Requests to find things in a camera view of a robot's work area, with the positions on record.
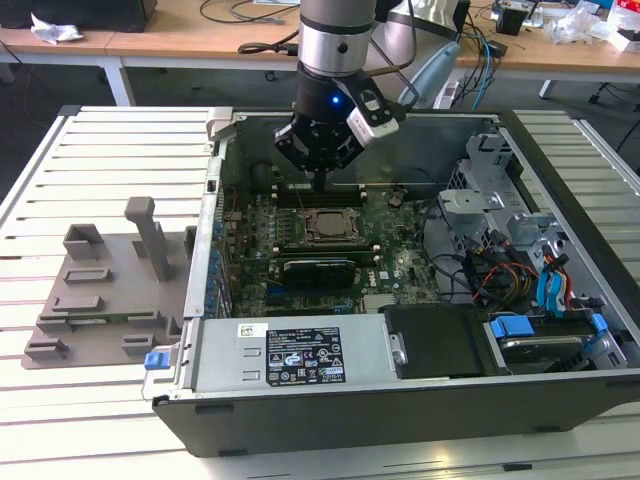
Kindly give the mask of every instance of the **floor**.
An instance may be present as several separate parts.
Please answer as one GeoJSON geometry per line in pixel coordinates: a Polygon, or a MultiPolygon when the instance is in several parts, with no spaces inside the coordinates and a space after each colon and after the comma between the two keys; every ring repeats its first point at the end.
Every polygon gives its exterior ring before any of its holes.
{"type": "MultiPolygon", "coordinates": [[[[61,105],[113,105],[109,86],[95,67],[14,65],[16,82],[0,85],[0,199],[4,198],[28,161],[61,105]]],[[[295,73],[278,73],[267,82],[263,72],[129,69],[140,106],[287,107],[295,98],[295,73]]],[[[497,79],[481,109],[565,110],[587,119],[612,146],[640,119],[640,89],[630,85],[603,91],[597,105],[588,103],[597,84],[559,83],[548,100],[538,97],[541,82],[497,79]]],[[[640,129],[625,144],[621,155],[640,167],[640,129]]]]}

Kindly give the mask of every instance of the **psu label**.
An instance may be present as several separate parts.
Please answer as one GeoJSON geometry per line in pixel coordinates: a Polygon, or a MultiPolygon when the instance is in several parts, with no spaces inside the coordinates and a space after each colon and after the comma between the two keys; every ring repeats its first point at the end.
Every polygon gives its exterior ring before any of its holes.
{"type": "Polygon", "coordinates": [[[266,360],[272,387],[347,381],[337,327],[268,330],[266,360]]]}

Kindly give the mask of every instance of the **barcode sticker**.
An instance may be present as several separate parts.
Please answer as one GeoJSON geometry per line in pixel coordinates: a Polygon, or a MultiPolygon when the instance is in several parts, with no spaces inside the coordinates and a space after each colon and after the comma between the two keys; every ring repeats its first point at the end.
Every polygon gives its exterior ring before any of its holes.
{"type": "Polygon", "coordinates": [[[268,323],[240,323],[238,324],[238,338],[260,338],[267,336],[268,323]]]}

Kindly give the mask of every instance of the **connector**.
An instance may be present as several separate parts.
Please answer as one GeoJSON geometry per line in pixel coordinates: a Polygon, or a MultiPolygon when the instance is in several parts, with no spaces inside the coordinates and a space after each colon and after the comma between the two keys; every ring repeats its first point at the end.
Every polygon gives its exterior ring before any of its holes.
{"type": "Polygon", "coordinates": [[[475,253],[476,255],[480,255],[485,251],[484,247],[480,245],[479,242],[476,242],[473,238],[464,237],[462,239],[462,245],[464,245],[464,248],[466,248],[469,252],[475,253]]]}
{"type": "Polygon", "coordinates": [[[489,239],[496,245],[500,245],[500,246],[511,243],[509,241],[509,238],[500,230],[491,230],[489,232],[489,239]]]}
{"type": "Polygon", "coordinates": [[[554,258],[553,261],[545,265],[542,271],[553,272],[554,270],[558,270],[564,267],[567,264],[567,262],[569,262],[569,257],[567,256],[566,253],[563,253],[558,258],[554,258]]]}

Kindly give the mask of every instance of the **motherboard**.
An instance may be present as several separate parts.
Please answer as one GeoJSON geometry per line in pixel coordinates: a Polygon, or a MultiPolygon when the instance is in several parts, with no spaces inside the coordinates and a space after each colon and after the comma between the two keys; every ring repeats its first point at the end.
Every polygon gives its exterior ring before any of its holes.
{"type": "Polygon", "coordinates": [[[231,316],[376,313],[440,301],[419,242],[423,215],[418,202],[403,201],[406,191],[225,193],[231,316]]]}

